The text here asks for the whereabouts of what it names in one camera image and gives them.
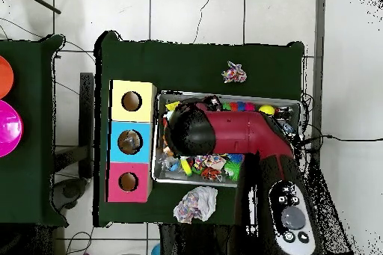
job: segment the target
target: table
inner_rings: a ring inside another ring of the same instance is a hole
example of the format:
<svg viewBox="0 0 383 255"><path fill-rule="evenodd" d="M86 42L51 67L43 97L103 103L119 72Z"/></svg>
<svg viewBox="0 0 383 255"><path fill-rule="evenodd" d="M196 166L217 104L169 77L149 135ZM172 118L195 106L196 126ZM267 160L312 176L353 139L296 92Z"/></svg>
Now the table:
<svg viewBox="0 0 383 255"><path fill-rule="evenodd" d="M106 203L105 167L108 130L108 83L111 79L152 82L158 90L181 90L237 96L299 100L304 45L194 45L157 41L125 42L115 31L104 32L95 44L96 99L94 223L177 222L174 207L195 185L153 183L146 203ZM224 84L227 62L242 64L243 83ZM208 224L233 224L234 188L218 188L216 211Z"/></svg>
<svg viewBox="0 0 383 255"><path fill-rule="evenodd" d="M18 147L0 158L0 222L66 224L51 206L52 62L64 41L51 35L38 42L0 41L0 55L13 68L14 84L3 99L20 114L24 134Z"/></svg>

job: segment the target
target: gray button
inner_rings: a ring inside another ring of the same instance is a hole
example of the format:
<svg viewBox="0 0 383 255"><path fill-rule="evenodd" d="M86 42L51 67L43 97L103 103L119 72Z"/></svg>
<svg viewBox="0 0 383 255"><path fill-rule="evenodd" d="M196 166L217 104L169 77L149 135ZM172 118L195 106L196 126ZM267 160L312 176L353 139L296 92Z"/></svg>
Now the gray button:
<svg viewBox="0 0 383 255"><path fill-rule="evenodd" d="M292 230L299 230L306 224L304 213L296 206L288 206L282 211L282 224Z"/></svg>
<svg viewBox="0 0 383 255"><path fill-rule="evenodd" d="M291 232L285 232L284 233L284 240L288 243L293 243L295 241L294 233Z"/></svg>

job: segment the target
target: white control panel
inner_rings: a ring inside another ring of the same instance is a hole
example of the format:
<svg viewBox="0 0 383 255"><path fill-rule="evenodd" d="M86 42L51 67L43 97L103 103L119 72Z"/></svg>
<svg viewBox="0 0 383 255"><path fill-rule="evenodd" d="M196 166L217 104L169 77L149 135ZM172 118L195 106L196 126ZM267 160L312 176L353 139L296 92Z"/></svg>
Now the white control panel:
<svg viewBox="0 0 383 255"><path fill-rule="evenodd" d="M311 255L315 251L316 244L307 206L298 186L291 183L290 185L290 187L274 185L271 189L274 200L269 193L275 238L281 249L289 255Z"/></svg>

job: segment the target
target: pink bowl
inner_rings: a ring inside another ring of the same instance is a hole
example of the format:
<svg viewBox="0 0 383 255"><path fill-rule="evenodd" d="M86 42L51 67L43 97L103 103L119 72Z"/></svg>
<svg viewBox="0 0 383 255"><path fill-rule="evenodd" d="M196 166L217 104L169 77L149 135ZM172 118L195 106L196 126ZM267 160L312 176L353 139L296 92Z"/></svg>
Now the pink bowl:
<svg viewBox="0 0 383 255"><path fill-rule="evenodd" d="M14 108L0 100L0 157L12 152L22 136L22 120Z"/></svg>

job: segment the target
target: yellow box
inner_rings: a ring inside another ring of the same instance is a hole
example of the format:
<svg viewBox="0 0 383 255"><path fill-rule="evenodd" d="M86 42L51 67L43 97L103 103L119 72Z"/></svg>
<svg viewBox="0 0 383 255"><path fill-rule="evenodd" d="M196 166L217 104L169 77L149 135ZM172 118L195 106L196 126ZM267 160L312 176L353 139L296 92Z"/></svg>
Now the yellow box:
<svg viewBox="0 0 383 255"><path fill-rule="evenodd" d="M114 121L126 122L153 122L153 105L156 98L157 88L150 82L130 82L124 80L111 80L109 84L111 91L111 119ZM124 107L124 103L129 109L132 106L124 102L126 98L139 98L139 106L134 111L129 111Z"/></svg>

